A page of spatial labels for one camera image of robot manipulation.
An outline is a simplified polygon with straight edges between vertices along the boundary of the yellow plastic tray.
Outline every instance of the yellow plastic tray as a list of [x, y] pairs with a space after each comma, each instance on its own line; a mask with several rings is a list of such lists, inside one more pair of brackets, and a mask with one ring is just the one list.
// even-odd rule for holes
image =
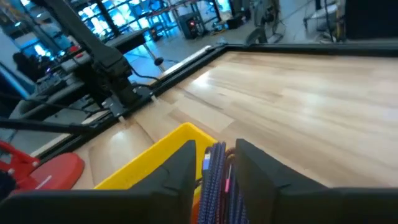
[[[191, 123], [181, 124], [176, 130], [155, 143], [149, 149], [137, 156], [124, 167], [116, 171], [107, 179], [98, 184], [95, 189], [100, 190], [124, 190], [148, 176], [158, 166], [163, 164], [177, 149], [188, 140], [195, 140], [197, 147], [197, 173], [196, 179], [201, 177], [201, 165], [205, 149], [213, 145], [216, 140], [204, 133]], [[200, 188], [197, 188], [194, 203], [200, 196]]]

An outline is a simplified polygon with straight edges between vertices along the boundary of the black border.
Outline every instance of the black border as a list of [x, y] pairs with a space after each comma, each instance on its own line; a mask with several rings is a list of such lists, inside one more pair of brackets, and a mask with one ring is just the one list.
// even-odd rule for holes
[[[165, 91], [189, 77], [205, 65], [209, 64], [214, 59], [229, 51], [362, 57], [398, 57], [398, 45], [392, 44], [268, 44], [251, 46], [231, 44], [219, 45], [207, 49], [205, 53], [195, 57], [193, 60], [188, 61], [178, 69], [163, 77], [160, 81], [152, 84], [152, 87], [154, 88], [153, 94], [155, 96], [163, 94]], [[151, 99], [149, 96], [141, 98], [137, 103], [132, 105], [123, 114], [123, 116], [131, 115], [150, 102]], [[63, 141], [58, 142], [45, 152], [39, 154], [38, 158], [42, 162], [45, 162], [59, 154], [72, 152], [116, 124], [119, 120], [112, 116], [111, 113], [106, 113], [97, 121], [100, 121], [101, 124], [98, 125], [94, 131], [88, 134], [71, 135]]]

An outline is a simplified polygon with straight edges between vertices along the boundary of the fan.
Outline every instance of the fan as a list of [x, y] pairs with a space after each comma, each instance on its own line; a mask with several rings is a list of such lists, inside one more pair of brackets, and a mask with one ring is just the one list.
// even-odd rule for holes
[[268, 43], [266, 30], [271, 28], [272, 36], [276, 36], [278, 42], [283, 38], [282, 34], [278, 34], [277, 28], [280, 23], [280, 6], [279, 0], [259, 0], [254, 3], [254, 26], [256, 29], [252, 31], [246, 38], [246, 44]]

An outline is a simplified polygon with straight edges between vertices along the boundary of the wooden tabletop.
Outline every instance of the wooden tabletop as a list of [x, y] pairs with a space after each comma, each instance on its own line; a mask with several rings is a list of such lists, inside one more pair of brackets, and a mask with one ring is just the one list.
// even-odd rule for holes
[[178, 125], [244, 138], [327, 186], [398, 187], [393, 58], [228, 52], [92, 139], [75, 189], [89, 189]]

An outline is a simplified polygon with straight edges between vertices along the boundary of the red stand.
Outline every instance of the red stand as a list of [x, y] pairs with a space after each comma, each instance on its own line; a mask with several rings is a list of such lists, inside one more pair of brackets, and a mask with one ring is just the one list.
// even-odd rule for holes
[[11, 155], [10, 163], [0, 161], [0, 170], [8, 172], [17, 182], [17, 190], [68, 190], [80, 178], [84, 161], [74, 153], [54, 157], [45, 164], [0, 141], [0, 150]]

